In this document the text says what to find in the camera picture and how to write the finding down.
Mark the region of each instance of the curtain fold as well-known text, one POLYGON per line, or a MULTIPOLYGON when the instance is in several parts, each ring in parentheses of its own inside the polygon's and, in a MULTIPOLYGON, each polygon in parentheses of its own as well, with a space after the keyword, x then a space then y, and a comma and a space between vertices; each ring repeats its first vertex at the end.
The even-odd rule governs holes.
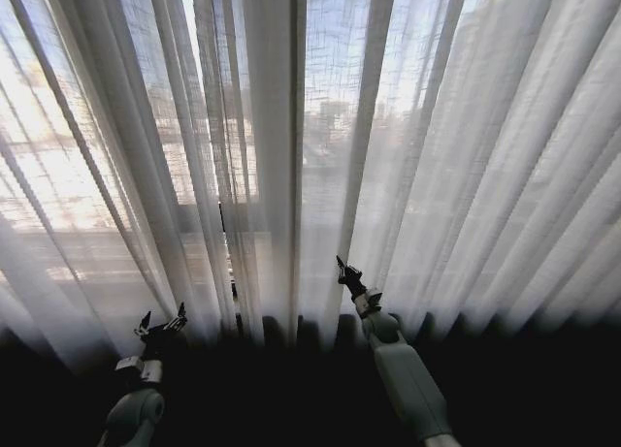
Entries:
POLYGON ((2 327, 330 349, 337 254, 410 337, 618 323, 620 5, 0 0, 2 327))

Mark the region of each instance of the white curtain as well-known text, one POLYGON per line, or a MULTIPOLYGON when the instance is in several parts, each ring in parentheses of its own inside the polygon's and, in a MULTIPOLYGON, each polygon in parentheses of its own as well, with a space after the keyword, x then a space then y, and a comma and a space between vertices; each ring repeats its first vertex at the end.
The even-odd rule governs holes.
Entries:
POLYGON ((620 4, 0 0, 0 329, 329 349, 336 254, 411 336, 614 321, 620 4))

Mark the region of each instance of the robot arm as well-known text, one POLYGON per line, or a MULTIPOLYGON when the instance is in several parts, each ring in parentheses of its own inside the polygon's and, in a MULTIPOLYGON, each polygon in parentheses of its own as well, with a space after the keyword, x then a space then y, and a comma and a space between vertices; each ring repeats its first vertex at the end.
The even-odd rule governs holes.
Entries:
POLYGON ((399 323, 381 311, 381 294, 360 282, 362 273, 337 256, 339 283, 347 286, 374 351, 386 393, 402 422, 426 447, 459 447, 451 435, 446 401, 423 361, 401 334, 399 323))
POLYGON ((110 411, 98 447, 148 447, 155 425, 164 414, 164 398, 155 389, 162 380, 161 358, 187 318, 183 303, 178 316, 166 324, 149 328, 150 316, 147 313, 134 331, 146 345, 142 357, 128 357, 116 365, 116 371, 125 377, 131 392, 110 411))

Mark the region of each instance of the dark floor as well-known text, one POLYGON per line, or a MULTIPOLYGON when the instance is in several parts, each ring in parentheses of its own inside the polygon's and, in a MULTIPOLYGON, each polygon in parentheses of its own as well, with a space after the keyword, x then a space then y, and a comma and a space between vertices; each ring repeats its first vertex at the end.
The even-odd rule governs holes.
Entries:
MULTIPOLYGON (((417 349, 464 447, 621 445, 619 336, 607 327, 513 338, 456 329, 443 342, 421 337, 417 349)), ((96 445, 122 394, 111 368, 76 379, 17 344, 0 357, 5 445, 96 445)), ((166 374, 166 414, 153 445, 415 445, 392 413, 369 351, 346 338, 327 355, 306 337, 296 351, 181 345, 166 374)))

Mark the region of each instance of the translucent fabric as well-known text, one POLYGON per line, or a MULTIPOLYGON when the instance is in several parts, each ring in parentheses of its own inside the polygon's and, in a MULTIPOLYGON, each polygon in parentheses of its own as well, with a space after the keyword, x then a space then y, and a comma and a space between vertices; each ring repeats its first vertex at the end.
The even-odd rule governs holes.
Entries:
POLYGON ((617 320, 620 3, 0 0, 0 332, 329 349, 337 254, 408 336, 617 320))

